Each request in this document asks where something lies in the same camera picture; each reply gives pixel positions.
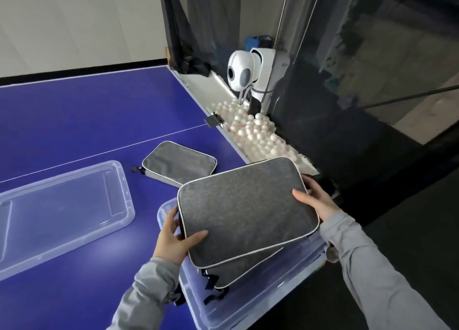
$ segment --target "black baseboard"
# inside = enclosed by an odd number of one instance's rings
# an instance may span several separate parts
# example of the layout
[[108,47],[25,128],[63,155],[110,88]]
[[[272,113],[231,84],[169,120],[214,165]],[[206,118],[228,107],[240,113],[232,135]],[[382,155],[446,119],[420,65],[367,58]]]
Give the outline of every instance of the black baseboard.
[[51,72],[40,72],[36,74],[27,74],[10,77],[0,77],[0,86],[8,86],[20,83],[30,83],[35,81],[54,80],[73,76],[100,74],[104,72],[117,72],[122,70],[131,70],[147,68],[149,66],[164,66],[168,63],[167,59],[144,60],[141,62],[112,64],[109,66],[92,66],[90,68],[69,69]]

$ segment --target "person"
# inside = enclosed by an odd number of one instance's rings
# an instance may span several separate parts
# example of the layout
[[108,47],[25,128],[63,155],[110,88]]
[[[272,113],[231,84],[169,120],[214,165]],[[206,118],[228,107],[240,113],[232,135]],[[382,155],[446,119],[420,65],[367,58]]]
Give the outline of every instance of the person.
[[[313,179],[303,176],[310,194],[293,190],[293,196],[315,208],[323,223],[320,234],[339,253],[344,281],[362,310],[370,330],[449,329],[422,296],[410,287],[355,220],[341,211]],[[177,208],[169,212],[153,257],[135,275],[132,287],[107,330],[157,330],[163,306],[175,297],[179,268],[188,250],[207,231],[181,240],[174,236],[179,223]]]

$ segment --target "person's left hand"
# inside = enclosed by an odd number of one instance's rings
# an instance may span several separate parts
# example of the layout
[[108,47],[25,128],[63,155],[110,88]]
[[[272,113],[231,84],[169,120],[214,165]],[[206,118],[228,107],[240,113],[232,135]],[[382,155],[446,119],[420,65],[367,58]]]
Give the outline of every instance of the person's left hand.
[[162,258],[166,261],[181,265],[185,259],[188,250],[200,243],[208,234],[207,231],[201,231],[188,237],[186,240],[182,238],[181,234],[174,236],[174,232],[179,226],[179,220],[175,219],[178,208],[175,206],[164,219],[164,225],[159,233],[158,241],[156,242],[154,258]]

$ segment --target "table tennis table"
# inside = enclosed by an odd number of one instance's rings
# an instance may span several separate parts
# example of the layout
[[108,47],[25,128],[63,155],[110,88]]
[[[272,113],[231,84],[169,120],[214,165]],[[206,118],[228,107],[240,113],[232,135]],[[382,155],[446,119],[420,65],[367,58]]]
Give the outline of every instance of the table tennis table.
[[[0,192],[108,160],[123,165],[135,208],[127,227],[0,281],[0,324],[16,329],[105,329],[152,256],[157,211],[177,188],[131,171],[170,140],[245,164],[168,67],[0,87]],[[194,329],[186,306],[162,329]]]

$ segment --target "sleeve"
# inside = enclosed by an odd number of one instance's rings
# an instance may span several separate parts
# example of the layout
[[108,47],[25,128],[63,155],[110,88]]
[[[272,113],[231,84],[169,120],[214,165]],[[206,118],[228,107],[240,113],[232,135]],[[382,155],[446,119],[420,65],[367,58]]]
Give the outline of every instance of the sleeve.
[[449,329],[352,217],[336,213],[320,234],[338,250],[344,281],[370,330]]
[[163,306],[173,301],[180,267],[161,258],[152,258],[134,277],[107,330],[157,330]]

